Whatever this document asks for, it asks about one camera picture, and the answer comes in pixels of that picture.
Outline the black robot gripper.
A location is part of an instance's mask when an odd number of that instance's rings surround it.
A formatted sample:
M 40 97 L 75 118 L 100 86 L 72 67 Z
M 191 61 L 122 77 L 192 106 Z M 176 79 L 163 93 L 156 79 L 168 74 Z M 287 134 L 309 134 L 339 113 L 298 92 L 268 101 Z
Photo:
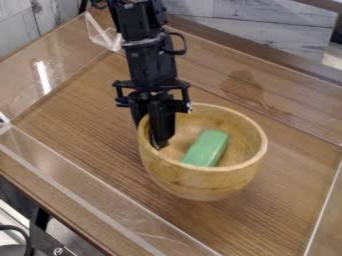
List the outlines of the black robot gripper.
M 116 80 L 116 104 L 131 109 L 135 126 L 150 114 L 150 138 L 156 149 L 168 145 L 175 134 L 175 113 L 188 113 L 192 103 L 188 83 L 178 78 L 175 57 L 187 53 L 174 48 L 171 39 L 124 41 L 130 79 Z

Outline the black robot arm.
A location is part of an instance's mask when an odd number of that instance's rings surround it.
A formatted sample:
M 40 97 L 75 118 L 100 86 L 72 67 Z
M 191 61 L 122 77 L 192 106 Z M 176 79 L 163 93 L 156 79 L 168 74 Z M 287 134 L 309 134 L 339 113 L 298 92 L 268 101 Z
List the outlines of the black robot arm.
M 108 9 L 120 36 L 130 78 L 116 80 L 116 105 L 131 109 L 136 123 L 150 119 L 150 143 L 158 149 L 175 135 L 176 115 L 192 111 L 190 83 L 178 77 L 178 56 L 186 48 L 174 47 L 178 35 L 166 29 L 167 9 L 162 0 L 81 0 L 83 5 Z

